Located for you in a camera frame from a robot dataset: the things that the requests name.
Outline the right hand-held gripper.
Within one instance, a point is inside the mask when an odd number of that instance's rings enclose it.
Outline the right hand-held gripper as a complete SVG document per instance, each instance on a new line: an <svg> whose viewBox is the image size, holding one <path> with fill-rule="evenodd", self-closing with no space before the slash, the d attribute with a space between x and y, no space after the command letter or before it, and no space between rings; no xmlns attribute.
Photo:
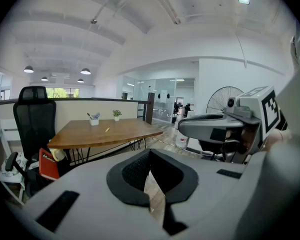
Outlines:
<svg viewBox="0 0 300 240"><path fill-rule="evenodd" d="M273 129L286 130L285 117L276 101L273 86L256 87L230 97L221 113L196 114L179 121L178 129L186 137L198 140L204 157L211 161L243 163L260 152ZM239 154L226 144L227 130L255 132L253 154Z"/></svg>

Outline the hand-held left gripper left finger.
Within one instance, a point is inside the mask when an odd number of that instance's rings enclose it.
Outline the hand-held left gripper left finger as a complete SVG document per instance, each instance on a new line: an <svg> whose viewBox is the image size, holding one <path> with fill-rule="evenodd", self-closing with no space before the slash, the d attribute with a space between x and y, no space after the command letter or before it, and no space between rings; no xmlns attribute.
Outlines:
<svg viewBox="0 0 300 240"><path fill-rule="evenodd" d="M107 173L117 163L138 154L129 151L80 165L31 197L23 212L37 219L64 191L79 193L55 231L68 240L163 240L168 233L149 208L119 201L109 190Z"/></svg>

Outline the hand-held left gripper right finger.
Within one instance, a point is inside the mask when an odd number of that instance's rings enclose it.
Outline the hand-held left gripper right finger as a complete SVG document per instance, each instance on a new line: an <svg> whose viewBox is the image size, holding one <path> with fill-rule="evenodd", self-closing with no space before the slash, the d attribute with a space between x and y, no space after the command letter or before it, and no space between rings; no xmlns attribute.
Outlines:
<svg viewBox="0 0 300 240"><path fill-rule="evenodd" d="M150 149L150 170L164 192L163 236L151 240L235 240L242 211L234 191L247 165Z"/></svg>

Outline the person's right forearm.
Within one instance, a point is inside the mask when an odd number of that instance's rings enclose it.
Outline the person's right forearm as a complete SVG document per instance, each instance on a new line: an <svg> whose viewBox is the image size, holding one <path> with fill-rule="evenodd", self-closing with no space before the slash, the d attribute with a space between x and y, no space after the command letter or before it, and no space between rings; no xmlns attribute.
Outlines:
<svg viewBox="0 0 300 240"><path fill-rule="evenodd" d="M290 129L279 130L277 128L267 136L265 144L262 146L261 151L269 151L271 147L276 143L286 143L292 139L292 133Z"/></svg>

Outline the person's right hand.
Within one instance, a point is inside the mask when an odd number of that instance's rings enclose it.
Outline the person's right hand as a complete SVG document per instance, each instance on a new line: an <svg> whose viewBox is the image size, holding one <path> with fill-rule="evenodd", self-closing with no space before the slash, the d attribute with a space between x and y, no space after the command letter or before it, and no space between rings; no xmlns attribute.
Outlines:
<svg viewBox="0 0 300 240"><path fill-rule="evenodd" d="M258 148L255 147L256 133L250 129L242 131L230 130L226 131L225 143L231 148L243 155L252 155Z"/></svg>

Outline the clear water jug red label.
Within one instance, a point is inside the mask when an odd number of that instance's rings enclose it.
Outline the clear water jug red label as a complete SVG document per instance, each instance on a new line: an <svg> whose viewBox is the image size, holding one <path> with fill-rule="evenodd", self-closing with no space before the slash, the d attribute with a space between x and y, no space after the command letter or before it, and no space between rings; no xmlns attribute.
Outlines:
<svg viewBox="0 0 300 240"><path fill-rule="evenodd" d="M178 148L186 149L188 145L188 137L180 133L178 128L175 129L175 134L176 134L175 145Z"/></svg>

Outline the black metal table legs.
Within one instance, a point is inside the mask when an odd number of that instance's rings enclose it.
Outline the black metal table legs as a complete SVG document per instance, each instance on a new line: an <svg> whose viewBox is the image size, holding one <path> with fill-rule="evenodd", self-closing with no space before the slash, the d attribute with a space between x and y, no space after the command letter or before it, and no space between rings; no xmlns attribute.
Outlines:
<svg viewBox="0 0 300 240"><path fill-rule="evenodd" d="M135 151L147 147L146 139L132 140L119 144L110 144L100 147L70 149L70 164L81 165L91 161L97 161L115 156L126 151Z"/></svg>

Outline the red box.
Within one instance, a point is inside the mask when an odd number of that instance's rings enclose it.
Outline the red box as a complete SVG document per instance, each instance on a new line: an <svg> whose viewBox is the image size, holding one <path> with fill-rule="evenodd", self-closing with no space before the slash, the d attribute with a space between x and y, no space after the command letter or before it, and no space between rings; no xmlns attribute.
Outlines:
<svg viewBox="0 0 300 240"><path fill-rule="evenodd" d="M38 154L39 174L48 180L56 181L60 178L57 161L45 149L41 148Z"/></svg>

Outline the cream cloth bundle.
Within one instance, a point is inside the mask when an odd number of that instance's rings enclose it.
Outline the cream cloth bundle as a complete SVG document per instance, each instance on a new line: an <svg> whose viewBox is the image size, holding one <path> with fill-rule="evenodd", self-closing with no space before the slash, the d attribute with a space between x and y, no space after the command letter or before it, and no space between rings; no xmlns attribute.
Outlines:
<svg viewBox="0 0 300 240"><path fill-rule="evenodd" d="M56 162L60 162L66 157L66 153L62 149L50 148L49 150Z"/></svg>

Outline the person's beige shirt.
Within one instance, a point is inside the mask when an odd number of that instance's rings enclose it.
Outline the person's beige shirt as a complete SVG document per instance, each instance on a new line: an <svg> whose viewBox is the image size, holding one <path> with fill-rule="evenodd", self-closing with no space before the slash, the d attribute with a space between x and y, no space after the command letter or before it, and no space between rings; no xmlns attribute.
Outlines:
<svg viewBox="0 0 300 240"><path fill-rule="evenodd" d="M295 35L290 42L294 73L292 79L276 98L287 121L292 138L300 137L300 25L296 26Z"/></svg>

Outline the black mesh office chair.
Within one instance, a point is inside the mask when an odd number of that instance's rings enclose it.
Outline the black mesh office chair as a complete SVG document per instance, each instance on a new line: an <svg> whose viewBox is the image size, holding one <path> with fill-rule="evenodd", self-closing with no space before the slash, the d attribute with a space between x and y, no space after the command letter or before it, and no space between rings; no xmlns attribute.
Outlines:
<svg viewBox="0 0 300 240"><path fill-rule="evenodd" d="M25 192L32 197L47 186L50 181L40 176L39 169L30 165L39 160L41 148L50 152L49 141L56 135L55 116L57 105L48 99L44 86L26 86L19 93L18 101L13 105L13 115L19 132L24 157L27 159L23 171L15 163L18 171L24 175Z"/></svg>

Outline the white chair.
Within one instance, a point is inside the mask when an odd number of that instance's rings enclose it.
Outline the white chair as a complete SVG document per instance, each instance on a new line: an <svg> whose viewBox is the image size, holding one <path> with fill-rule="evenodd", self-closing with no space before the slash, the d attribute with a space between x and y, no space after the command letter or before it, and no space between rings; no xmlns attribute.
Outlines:
<svg viewBox="0 0 300 240"><path fill-rule="evenodd" d="M20 141L20 134L16 121L14 119L1 119L1 143L6 155L5 160L1 165L0 170L0 182L4 188L10 193L10 195L21 205L24 205L23 194L25 192L25 176L18 171L18 168L14 166L17 164L24 172L26 170L27 159L24 153L12 152L9 146L9 142ZM20 186L18 196L13 193L7 184L18 184Z"/></svg>

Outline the black pedestal fan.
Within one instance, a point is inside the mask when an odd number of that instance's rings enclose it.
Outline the black pedestal fan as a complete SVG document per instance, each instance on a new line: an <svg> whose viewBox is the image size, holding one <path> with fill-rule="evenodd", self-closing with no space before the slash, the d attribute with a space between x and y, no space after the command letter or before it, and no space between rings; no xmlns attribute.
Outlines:
<svg viewBox="0 0 300 240"><path fill-rule="evenodd" d="M243 93L244 92L241 89L234 86L225 86L218 89L210 97L206 106L206 113L222 113L228 104L229 98L239 96Z"/></svg>

